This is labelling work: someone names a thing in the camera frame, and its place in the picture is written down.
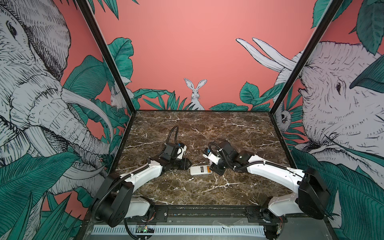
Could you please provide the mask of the white remote control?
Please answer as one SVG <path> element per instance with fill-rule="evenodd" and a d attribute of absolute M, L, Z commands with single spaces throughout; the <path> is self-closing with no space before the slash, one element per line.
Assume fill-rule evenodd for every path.
<path fill-rule="evenodd" d="M 193 166 L 190 167 L 190 174 L 192 176 L 198 176 L 198 175 L 208 175 L 211 174 L 212 171 L 210 169 L 209 165 L 202 165 L 202 166 Z"/>

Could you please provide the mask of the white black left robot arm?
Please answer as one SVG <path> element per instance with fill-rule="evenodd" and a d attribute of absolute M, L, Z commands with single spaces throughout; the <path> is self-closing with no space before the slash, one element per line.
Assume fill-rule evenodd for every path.
<path fill-rule="evenodd" d="M 91 220 L 116 227 L 124 219 L 147 215 L 151 203 L 133 193 L 147 182 L 170 170 L 188 170 L 192 163 L 184 157 L 187 146 L 183 143 L 166 144 L 163 151 L 147 159 L 147 163 L 128 173 L 109 174 L 91 203 Z"/>

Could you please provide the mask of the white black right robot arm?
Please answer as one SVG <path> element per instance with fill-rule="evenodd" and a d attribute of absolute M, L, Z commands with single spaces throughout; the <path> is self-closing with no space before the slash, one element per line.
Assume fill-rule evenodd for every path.
<path fill-rule="evenodd" d="M 225 170 L 257 175 L 278 183 L 291 194 L 271 197 L 260 209 L 265 221 L 289 214 L 305 214 L 321 220 L 327 215 L 330 192 L 320 173 L 313 168 L 306 170 L 286 167 L 249 152 L 237 152 L 231 144 L 221 139 L 210 142 L 203 156 L 209 159 L 211 171 L 222 176 Z"/>

